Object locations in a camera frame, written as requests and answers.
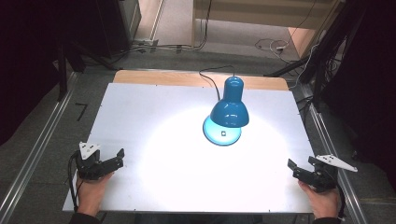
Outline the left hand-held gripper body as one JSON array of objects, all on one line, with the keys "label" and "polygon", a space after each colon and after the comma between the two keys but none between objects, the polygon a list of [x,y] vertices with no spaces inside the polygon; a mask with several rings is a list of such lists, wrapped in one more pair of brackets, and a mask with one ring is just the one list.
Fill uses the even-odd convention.
[{"label": "left hand-held gripper body", "polygon": [[83,143],[78,144],[79,151],[76,157],[78,176],[84,180],[98,180],[102,177],[99,172],[100,146],[98,144]]}]

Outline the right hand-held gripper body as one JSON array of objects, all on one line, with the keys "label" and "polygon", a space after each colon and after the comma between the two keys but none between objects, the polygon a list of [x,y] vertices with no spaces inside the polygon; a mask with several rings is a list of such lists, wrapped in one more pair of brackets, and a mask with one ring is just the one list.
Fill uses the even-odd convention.
[{"label": "right hand-held gripper body", "polygon": [[308,162],[314,166],[314,172],[308,181],[308,185],[314,187],[316,192],[335,189],[338,184],[339,169],[358,172],[357,167],[342,161],[332,154],[309,157]]}]

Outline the blue desk lamp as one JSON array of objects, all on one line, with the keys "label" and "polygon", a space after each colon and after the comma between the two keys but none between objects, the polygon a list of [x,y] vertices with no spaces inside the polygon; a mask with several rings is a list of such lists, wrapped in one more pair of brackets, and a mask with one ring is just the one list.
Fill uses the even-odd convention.
[{"label": "blue desk lamp", "polygon": [[236,143],[242,128],[249,123],[248,110],[242,102],[244,81],[228,77],[224,82],[223,97],[215,104],[203,123],[206,139],[218,146]]}]

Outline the person's right hand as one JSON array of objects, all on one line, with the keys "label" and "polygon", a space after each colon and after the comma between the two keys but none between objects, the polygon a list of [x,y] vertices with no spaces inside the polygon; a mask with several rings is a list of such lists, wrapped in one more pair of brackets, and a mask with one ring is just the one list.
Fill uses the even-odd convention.
[{"label": "person's right hand", "polygon": [[306,194],[315,219],[338,217],[338,191],[336,189],[317,193],[302,181],[298,181],[298,185]]}]

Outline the person's left hand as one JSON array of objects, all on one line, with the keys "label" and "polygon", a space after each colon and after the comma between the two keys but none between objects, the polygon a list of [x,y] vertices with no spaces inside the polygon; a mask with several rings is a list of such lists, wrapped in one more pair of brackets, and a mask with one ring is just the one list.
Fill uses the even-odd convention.
[{"label": "person's left hand", "polygon": [[99,180],[86,182],[80,177],[77,179],[78,212],[95,217],[100,211],[100,206],[106,192],[106,184],[113,173],[103,176]]}]

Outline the black tape mark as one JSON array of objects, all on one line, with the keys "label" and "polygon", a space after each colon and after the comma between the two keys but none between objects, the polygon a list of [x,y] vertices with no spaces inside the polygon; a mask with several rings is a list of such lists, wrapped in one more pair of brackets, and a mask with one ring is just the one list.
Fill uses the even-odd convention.
[{"label": "black tape mark", "polygon": [[88,107],[88,104],[83,104],[83,103],[75,103],[75,106],[77,106],[80,109],[80,113],[78,115],[77,121],[80,121]]}]

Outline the black metal stand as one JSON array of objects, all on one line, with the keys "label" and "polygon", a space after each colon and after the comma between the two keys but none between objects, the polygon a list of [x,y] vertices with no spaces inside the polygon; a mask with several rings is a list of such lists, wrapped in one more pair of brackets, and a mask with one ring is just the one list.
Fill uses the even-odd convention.
[{"label": "black metal stand", "polygon": [[312,79],[315,80],[311,104],[316,109],[319,109],[320,93],[325,80],[327,63],[335,55],[343,40],[357,30],[365,13],[367,3],[368,0],[346,0],[344,7],[335,17],[327,33],[317,45],[311,48],[309,56],[287,65],[267,75],[267,77],[281,77],[292,69],[303,65],[304,71],[300,74],[298,80],[303,86]]},{"label": "black metal stand", "polygon": [[60,92],[58,96],[58,101],[61,102],[67,93],[66,58],[64,55],[63,44],[60,44],[58,46],[58,65],[59,65],[59,74],[60,74],[60,81],[59,81]]}]

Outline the grey power strip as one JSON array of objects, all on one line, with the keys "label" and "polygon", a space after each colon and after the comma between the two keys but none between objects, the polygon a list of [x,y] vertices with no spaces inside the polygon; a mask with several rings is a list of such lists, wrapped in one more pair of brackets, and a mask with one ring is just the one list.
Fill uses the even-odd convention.
[{"label": "grey power strip", "polygon": [[157,47],[158,46],[158,39],[151,40],[151,39],[140,39],[134,40],[133,46],[134,47]]}]

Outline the dark cabinet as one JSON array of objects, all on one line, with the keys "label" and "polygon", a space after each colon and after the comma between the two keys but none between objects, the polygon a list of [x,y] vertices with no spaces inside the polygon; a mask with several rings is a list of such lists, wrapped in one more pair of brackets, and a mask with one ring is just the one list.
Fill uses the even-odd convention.
[{"label": "dark cabinet", "polygon": [[105,55],[129,50],[142,19],[138,0],[96,0],[105,33]]}]

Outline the light wooden furniture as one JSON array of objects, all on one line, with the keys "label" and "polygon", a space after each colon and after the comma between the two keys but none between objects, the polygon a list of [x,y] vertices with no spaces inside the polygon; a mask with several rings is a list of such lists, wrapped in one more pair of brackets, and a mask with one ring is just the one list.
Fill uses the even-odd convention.
[{"label": "light wooden furniture", "polygon": [[195,21],[209,13],[215,21],[288,27],[291,42],[303,58],[344,5],[345,0],[193,0],[191,42]]}]

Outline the aluminium floor rail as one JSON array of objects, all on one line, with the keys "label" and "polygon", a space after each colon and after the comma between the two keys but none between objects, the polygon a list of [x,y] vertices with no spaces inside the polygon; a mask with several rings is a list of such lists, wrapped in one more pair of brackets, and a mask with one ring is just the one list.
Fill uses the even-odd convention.
[{"label": "aluminium floor rail", "polygon": [[51,137],[54,133],[69,101],[74,93],[76,83],[80,73],[72,72],[70,77],[67,79],[66,84],[68,85],[68,90],[66,91],[62,100],[56,103],[51,111],[47,122],[42,129],[40,135],[35,140],[27,159],[22,164],[18,175],[12,182],[10,188],[7,190],[5,198],[2,200],[0,206],[0,224],[7,224],[10,220],[12,213],[18,204],[23,192],[25,191],[28,182],[33,175],[33,172],[38,165]]},{"label": "aluminium floor rail", "polygon": [[[322,114],[317,111],[313,103],[310,103],[306,112],[306,115],[312,120],[315,125],[315,131],[321,141],[321,152],[323,154],[332,154],[337,158],[340,158],[336,147],[334,146],[332,139],[327,130],[326,124],[323,120]],[[348,217],[351,218],[353,224],[368,224],[368,219],[364,214],[359,199],[352,187],[351,182],[347,176],[346,170],[340,170],[338,172],[338,184],[344,192],[346,209],[348,211]]]}]

